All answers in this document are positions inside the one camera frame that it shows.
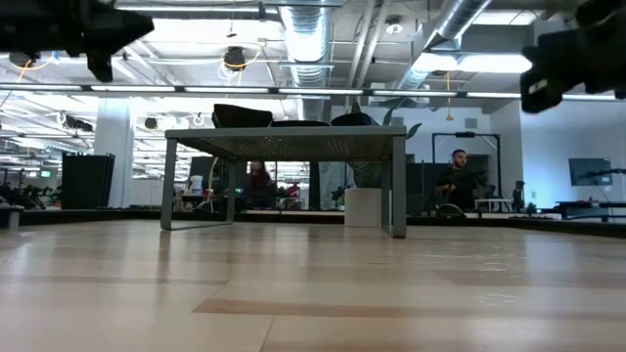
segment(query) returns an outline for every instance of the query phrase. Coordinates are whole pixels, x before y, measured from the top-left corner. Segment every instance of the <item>exposed ductwork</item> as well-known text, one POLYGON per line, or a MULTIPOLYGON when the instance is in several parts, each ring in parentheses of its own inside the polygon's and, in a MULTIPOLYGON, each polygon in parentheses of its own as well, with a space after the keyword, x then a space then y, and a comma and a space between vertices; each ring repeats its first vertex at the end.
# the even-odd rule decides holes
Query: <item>exposed ductwork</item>
POLYGON ((218 7, 211 5, 185 6, 128 3, 116 7, 119 10, 138 12, 160 20, 281 21, 276 8, 265 8, 261 3, 259 3, 258 7, 241 6, 239 4, 218 7))
MULTIPOLYGON (((302 64, 326 60, 329 49, 331 10, 315 7, 284 7, 280 14, 285 24, 285 46, 290 59, 302 64)), ((329 69, 320 66, 292 66, 293 85, 301 88, 326 87, 329 69)), ((324 101, 302 100, 303 118, 323 120, 324 101)))
POLYGON ((418 38, 420 47, 414 47, 417 49, 418 57, 395 83, 394 89, 418 89, 430 74, 430 71, 420 69, 419 65, 420 55, 424 49, 459 39, 490 3, 491 0, 446 0, 440 15, 433 22, 432 30, 426 31, 424 36, 418 38))

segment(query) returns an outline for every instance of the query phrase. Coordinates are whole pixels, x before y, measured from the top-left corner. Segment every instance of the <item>white column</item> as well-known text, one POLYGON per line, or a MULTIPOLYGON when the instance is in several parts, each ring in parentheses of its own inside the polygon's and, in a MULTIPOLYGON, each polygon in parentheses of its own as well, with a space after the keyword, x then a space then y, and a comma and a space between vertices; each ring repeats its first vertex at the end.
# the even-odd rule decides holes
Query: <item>white column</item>
POLYGON ((94 154, 115 155, 110 207, 127 207, 130 203, 130 181, 133 172, 135 120, 128 98, 101 98, 96 121, 94 154))

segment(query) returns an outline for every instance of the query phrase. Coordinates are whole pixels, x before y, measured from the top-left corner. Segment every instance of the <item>black shirt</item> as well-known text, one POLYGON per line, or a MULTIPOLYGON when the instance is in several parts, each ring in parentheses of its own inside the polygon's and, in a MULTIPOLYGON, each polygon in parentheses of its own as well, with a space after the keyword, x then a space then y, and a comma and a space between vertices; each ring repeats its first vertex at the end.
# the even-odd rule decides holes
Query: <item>black shirt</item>
POLYGON ((476 188, 476 180, 471 172, 455 170, 452 167, 447 168, 439 175, 437 186, 447 185, 454 185, 457 188, 452 192, 446 191, 444 193, 449 203, 457 205, 462 210, 475 208, 473 190, 476 188))

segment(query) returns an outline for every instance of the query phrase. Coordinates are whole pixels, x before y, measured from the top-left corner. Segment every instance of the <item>black panel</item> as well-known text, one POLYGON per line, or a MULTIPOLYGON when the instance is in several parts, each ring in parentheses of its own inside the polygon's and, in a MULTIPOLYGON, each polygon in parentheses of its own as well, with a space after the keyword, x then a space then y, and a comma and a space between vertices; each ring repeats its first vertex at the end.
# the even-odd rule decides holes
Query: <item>black panel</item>
POLYGON ((572 186, 612 186, 613 177, 608 175, 588 177, 589 173, 610 170, 608 158, 571 158, 569 177, 572 186))
POLYGON ((202 189, 208 189, 208 176, 211 173, 211 167, 213 167, 213 156, 194 156, 189 168, 189 177, 202 176, 202 189))
POLYGON ((109 206, 114 155, 64 155, 63 209, 109 206))

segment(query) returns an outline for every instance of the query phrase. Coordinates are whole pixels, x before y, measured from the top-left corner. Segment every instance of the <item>white wall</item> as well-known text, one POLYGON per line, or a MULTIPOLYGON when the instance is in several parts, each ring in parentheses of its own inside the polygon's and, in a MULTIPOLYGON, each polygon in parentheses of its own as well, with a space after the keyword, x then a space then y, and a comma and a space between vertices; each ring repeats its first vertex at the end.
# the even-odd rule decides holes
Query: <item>white wall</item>
MULTIPOLYGON (((384 115, 388 112, 386 108, 361 107, 363 113, 368 114, 378 123, 382 123, 384 115)), ((344 107, 333 107, 333 117, 344 114, 344 107)), ((447 109, 431 111, 429 109, 399 109, 393 114, 394 117, 404 117, 405 124, 410 128, 416 123, 421 123, 422 127, 418 133, 407 141, 407 154, 414 154, 415 161, 432 161, 431 135, 435 132, 454 133, 465 132, 466 118, 477 118, 478 128, 471 129, 475 133, 490 133, 489 115, 482 113, 479 108, 458 108, 452 109, 453 121, 447 121, 447 109)), ((443 137, 437 137, 437 144, 441 143, 443 137)), ((463 149, 469 154, 494 154, 493 149, 482 139, 459 139, 449 138, 437 149, 437 162, 450 161, 451 154, 456 149, 463 149)))
MULTIPOLYGON (((503 197, 511 198, 515 181, 523 180, 519 102, 512 102, 491 114, 491 133, 500 135, 500 163, 503 197)), ((496 157, 490 158, 491 180, 497 180, 496 157)))
MULTIPOLYGON (((571 186, 570 158, 608 157, 611 167, 626 167, 624 104, 567 102, 538 115, 522 113, 520 122, 525 199, 539 207, 603 199, 597 188, 571 186)), ((613 175, 613 186, 605 192, 611 201, 626 200, 624 177, 613 175)))

